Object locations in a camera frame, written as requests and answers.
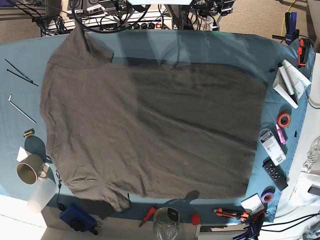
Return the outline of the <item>grey T-shirt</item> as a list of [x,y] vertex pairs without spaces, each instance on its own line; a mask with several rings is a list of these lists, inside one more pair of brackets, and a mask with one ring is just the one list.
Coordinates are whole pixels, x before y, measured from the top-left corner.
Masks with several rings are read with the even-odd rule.
[[76,27],[46,65],[46,150],[69,190],[117,212],[129,194],[242,197],[265,85],[231,65],[116,64],[113,55]]

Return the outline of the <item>clear glass jar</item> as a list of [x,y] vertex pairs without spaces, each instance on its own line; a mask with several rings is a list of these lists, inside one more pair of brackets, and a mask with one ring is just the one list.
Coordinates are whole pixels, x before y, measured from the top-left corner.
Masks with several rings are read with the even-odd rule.
[[157,240],[176,240],[180,229],[180,214],[171,207],[162,207],[153,214],[153,233]]

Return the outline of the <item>small red cube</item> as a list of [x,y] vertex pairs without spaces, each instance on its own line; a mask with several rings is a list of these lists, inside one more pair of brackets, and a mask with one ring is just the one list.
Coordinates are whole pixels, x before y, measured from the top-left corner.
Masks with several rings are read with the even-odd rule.
[[201,216],[199,213],[193,213],[191,215],[191,223],[194,226],[200,225],[201,224]]

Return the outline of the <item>white packaged box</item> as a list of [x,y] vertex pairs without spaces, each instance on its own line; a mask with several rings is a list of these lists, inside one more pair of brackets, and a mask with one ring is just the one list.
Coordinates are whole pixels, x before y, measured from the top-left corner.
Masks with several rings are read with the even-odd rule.
[[275,166],[280,165],[286,160],[285,153],[270,129],[262,129],[259,132],[258,141],[261,143]]

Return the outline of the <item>orange black utility knife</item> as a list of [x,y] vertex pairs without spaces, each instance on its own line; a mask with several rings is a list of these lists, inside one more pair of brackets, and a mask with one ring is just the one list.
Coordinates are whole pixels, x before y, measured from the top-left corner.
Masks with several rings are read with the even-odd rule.
[[214,209],[213,213],[219,217],[226,217],[245,222],[249,218],[249,214],[239,210],[230,210],[225,208]]

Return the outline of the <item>purple glue tube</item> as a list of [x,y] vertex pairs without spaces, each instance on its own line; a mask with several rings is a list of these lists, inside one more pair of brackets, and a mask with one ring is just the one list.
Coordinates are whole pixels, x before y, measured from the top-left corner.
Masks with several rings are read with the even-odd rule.
[[285,145],[287,143],[287,140],[283,134],[281,127],[278,124],[276,124],[275,126],[276,126],[276,132],[277,132],[280,143],[282,145]]

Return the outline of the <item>red tape roll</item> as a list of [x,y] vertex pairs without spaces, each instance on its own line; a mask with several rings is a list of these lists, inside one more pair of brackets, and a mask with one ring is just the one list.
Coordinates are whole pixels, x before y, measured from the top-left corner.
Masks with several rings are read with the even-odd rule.
[[287,112],[280,112],[277,115],[276,123],[280,128],[288,128],[291,123],[291,115]]

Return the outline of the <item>white small card box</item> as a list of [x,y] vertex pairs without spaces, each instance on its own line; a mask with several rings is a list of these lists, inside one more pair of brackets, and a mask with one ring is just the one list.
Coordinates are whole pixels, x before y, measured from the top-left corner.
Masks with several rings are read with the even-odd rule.
[[242,200],[240,204],[249,215],[255,215],[265,209],[264,204],[257,193]]

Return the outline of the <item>black remote control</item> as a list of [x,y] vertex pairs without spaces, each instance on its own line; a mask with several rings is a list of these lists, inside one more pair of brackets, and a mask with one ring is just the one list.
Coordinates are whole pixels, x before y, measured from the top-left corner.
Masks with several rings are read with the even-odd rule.
[[263,162],[262,167],[280,192],[288,187],[285,172],[279,165],[275,165],[270,158]]

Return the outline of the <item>blue clamp block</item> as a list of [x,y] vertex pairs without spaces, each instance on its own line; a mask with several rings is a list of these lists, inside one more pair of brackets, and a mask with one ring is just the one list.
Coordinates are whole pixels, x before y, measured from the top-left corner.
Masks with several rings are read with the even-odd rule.
[[57,206],[61,210],[59,218],[73,230],[76,232],[91,232],[95,236],[99,234],[96,230],[98,228],[98,221],[76,204],[71,203],[68,206],[64,206],[62,203],[59,203]]

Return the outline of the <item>small brass battery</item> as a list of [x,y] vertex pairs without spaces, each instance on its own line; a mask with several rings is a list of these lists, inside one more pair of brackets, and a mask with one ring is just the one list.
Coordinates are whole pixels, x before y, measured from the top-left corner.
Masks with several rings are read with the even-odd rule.
[[23,133],[23,137],[24,138],[28,138],[28,137],[30,137],[30,136],[32,136],[34,134],[35,134],[35,130],[32,128],[32,129],[29,129],[29,130],[25,131]]

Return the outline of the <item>purple tape roll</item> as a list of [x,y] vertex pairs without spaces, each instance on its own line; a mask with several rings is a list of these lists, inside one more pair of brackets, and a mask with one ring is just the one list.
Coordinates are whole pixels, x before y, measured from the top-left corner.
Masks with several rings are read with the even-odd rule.
[[271,202],[273,198],[274,198],[274,192],[272,190],[265,190],[260,196],[260,200],[263,204],[267,204]]

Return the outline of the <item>rolled white paper sheets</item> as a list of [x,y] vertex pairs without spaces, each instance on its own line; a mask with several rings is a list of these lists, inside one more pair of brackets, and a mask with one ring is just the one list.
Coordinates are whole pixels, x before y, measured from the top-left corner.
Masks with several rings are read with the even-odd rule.
[[278,64],[278,70],[273,82],[273,89],[286,100],[294,109],[298,101],[311,84],[295,66],[284,59]]

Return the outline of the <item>olive ceramic mug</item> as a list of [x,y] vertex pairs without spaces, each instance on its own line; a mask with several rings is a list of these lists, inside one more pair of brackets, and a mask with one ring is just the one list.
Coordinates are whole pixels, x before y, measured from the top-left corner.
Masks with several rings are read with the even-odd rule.
[[27,185],[34,185],[37,181],[45,181],[48,176],[44,171],[45,162],[38,154],[31,154],[16,166],[17,176]]

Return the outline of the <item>white paper slip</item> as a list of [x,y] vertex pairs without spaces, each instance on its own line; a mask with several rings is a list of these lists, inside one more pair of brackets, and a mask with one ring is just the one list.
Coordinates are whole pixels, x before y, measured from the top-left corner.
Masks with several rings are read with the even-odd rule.
[[30,155],[31,155],[30,152],[26,151],[22,146],[20,146],[17,153],[16,160],[20,163]]

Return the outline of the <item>blue table cloth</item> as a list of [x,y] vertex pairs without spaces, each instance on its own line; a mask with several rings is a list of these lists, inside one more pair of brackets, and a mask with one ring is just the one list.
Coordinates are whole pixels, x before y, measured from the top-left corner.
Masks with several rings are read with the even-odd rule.
[[[306,112],[318,113],[320,93],[314,91],[319,80],[319,65],[309,54],[307,66],[301,72],[312,82],[307,93],[293,109],[273,89],[274,69],[281,60],[297,63],[298,42],[289,46],[252,34],[192,30],[137,30],[113,34],[93,33],[102,46],[113,51],[114,63],[228,64],[247,70],[267,85],[261,114],[261,125],[273,129],[280,112],[291,114],[285,131],[288,142],[284,148],[286,160],[281,164],[285,172],[294,163],[303,163],[298,147],[311,143],[315,128],[307,126]],[[16,173],[19,147],[29,152],[45,153],[47,130],[40,115],[41,84],[51,54],[66,39],[66,35],[39,37],[0,46],[0,193],[26,201],[34,185],[23,183]]]

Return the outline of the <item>blue clamp bottom right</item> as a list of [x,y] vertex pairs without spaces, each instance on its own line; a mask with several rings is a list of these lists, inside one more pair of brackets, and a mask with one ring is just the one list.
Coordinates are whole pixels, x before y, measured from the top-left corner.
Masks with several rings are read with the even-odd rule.
[[253,216],[249,226],[245,227],[246,231],[238,236],[234,236],[233,240],[257,240],[260,230],[265,221],[266,212],[264,210]]

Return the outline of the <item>silver hex key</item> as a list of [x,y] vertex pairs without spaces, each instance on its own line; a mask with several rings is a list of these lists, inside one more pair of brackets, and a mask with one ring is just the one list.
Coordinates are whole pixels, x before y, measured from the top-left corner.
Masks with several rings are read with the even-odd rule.
[[23,116],[25,116],[29,121],[31,121],[34,124],[37,124],[37,122],[31,118],[29,115],[27,115],[22,109],[20,109],[16,104],[12,102],[12,94],[8,97],[8,102],[17,110],[19,111]]

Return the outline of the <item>blue bar clamp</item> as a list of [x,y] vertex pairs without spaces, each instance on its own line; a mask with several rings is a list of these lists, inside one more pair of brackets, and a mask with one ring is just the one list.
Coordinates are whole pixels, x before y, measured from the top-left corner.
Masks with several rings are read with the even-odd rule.
[[286,33],[284,36],[272,35],[273,39],[284,41],[287,45],[290,45],[294,40],[299,38],[300,30],[296,28],[297,26],[297,13],[296,12],[286,12],[285,18],[285,29]]

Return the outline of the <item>red black clamp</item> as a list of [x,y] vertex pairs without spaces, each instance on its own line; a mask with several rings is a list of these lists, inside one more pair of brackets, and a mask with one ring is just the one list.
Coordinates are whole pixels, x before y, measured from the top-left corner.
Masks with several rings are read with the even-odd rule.
[[306,66],[310,47],[311,43],[308,38],[301,38],[299,40],[299,47],[297,51],[297,63],[299,68]]

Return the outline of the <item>red handled screwdriver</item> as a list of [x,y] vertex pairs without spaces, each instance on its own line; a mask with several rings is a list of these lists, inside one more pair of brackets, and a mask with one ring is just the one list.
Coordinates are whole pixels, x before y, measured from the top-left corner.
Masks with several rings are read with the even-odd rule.
[[141,220],[141,223],[139,224],[139,228],[144,225],[156,212],[156,210],[158,209],[158,207],[156,205],[153,205],[147,212],[147,214],[143,217],[143,219]]

